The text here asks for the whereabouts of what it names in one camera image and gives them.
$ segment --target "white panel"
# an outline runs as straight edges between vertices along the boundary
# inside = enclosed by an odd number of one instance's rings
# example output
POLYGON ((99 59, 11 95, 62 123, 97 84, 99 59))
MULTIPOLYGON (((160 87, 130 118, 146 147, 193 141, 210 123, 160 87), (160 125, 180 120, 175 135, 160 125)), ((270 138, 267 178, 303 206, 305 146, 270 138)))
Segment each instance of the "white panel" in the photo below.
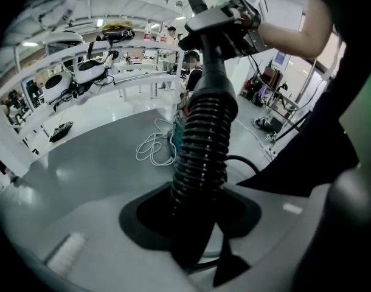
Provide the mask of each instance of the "white panel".
POLYGON ((72 14, 72 18, 85 18, 88 16, 88 5, 87 1, 77 1, 75 10, 72 14))
POLYGON ((14 31, 23 33, 25 35, 33 35, 40 30, 42 30, 41 26, 32 18, 22 21, 14 27, 14 31))
POLYGON ((103 16, 108 0, 91 0, 92 17, 103 16))
POLYGON ((156 12, 152 14, 151 18, 159 22, 166 22, 166 21, 176 18, 176 16, 173 16, 172 12, 162 12, 162 13, 156 12))
POLYGON ((155 14, 158 14, 162 11, 159 7, 152 7, 150 4, 145 4, 141 9, 139 9, 135 14, 137 18, 152 18, 155 14))
POLYGON ((103 15, 119 15, 119 12, 117 12, 117 5, 118 1, 117 0, 107 0, 106 2, 106 7, 103 15))
POLYGON ((123 10, 123 14, 127 16, 134 16, 136 12, 144 5, 142 1, 130 1, 126 7, 126 9, 123 10))

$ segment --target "person's hand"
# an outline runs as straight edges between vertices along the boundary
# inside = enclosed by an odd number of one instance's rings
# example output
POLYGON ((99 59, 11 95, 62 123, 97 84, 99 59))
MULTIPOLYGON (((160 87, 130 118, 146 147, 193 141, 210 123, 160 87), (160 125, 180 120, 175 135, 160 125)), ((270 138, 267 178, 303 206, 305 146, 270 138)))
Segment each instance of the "person's hand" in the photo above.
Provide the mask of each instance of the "person's hand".
POLYGON ((247 13, 242 13, 241 17, 243 18, 242 26, 245 28, 251 28, 252 27, 252 19, 247 13))

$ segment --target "person's arm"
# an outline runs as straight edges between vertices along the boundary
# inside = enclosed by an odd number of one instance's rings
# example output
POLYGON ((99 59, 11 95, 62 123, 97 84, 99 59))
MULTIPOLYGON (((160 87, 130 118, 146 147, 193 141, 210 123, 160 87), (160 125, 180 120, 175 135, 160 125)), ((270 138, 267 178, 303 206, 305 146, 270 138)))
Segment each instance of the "person's arm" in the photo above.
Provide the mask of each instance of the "person's arm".
POLYGON ((332 28, 331 13, 326 3, 307 0, 307 13, 301 31, 269 23, 261 23, 258 29, 266 45, 289 55, 316 58, 325 48, 332 28))
MULTIPOLYGON (((178 44, 179 44, 179 39, 176 38, 172 45, 177 47, 178 44)), ((177 51, 170 51, 170 50, 168 50, 168 52, 165 53, 165 57, 168 57, 169 55, 174 54, 176 52, 177 51)))

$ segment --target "white shelf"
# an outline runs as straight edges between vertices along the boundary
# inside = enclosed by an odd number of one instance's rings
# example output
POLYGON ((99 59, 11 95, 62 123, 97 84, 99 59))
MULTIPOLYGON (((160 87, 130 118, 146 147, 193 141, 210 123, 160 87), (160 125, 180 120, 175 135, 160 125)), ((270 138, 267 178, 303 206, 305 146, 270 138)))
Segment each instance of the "white shelf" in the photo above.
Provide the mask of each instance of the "white shelf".
POLYGON ((150 85, 152 83, 170 82, 176 81, 177 77, 175 75, 161 74, 161 75, 151 75, 149 77, 139 78, 135 80, 120 80, 116 85, 110 84, 103 87, 97 87, 92 85, 90 90, 85 92, 83 95, 79 96, 78 100, 72 100, 70 102, 64 102, 57 107, 56 112, 53 110, 53 105, 42 104, 40 107, 36 108, 33 114, 26 120, 25 125, 19 131, 19 138, 24 139, 33 130, 38 129, 40 125, 45 123, 51 117, 62 111, 77 105, 80 99, 90 99, 95 96, 99 96, 111 91, 116 91, 119 89, 129 88, 131 86, 138 85, 150 85), (97 88, 97 92, 92 92, 92 89, 97 88))
MULTIPOLYGON (((87 55, 89 43, 84 43, 78 46, 70 47, 54 53, 52 55, 44 57, 42 60, 36 61, 34 64, 23 69, 21 72, 12 77, 1 89, 0 89, 0 98, 13 89, 18 83, 21 83, 26 78, 29 78, 38 72, 41 72, 43 69, 51 67, 56 64, 60 64, 63 61, 73 59, 74 57, 81 57, 87 55)), ((182 52, 182 49, 176 46, 168 45, 166 43, 159 43, 155 41, 144 41, 144 40, 129 40, 121 41, 118 43, 113 43, 111 50, 117 49, 167 49, 177 52, 182 52)), ((109 51, 110 44, 108 41, 97 41, 94 43, 92 48, 92 54, 109 51)))
POLYGON ((131 64, 131 65, 126 65, 126 64, 121 64, 121 63, 115 63, 113 66, 120 72, 122 71, 128 71, 128 70, 135 70, 135 69, 156 69, 156 64, 131 64))

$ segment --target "yellow object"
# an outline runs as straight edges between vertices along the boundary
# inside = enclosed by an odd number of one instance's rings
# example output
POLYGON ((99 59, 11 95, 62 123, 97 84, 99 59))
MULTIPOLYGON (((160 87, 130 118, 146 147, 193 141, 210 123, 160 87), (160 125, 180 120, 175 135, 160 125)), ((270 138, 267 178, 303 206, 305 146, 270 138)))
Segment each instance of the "yellow object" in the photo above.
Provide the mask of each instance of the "yellow object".
POLYGON ((105 25, 103 27, 103 31, 106 31, 108 29, 132 29, 132 28, 133 28, 132 21, 115 21, 105 25))

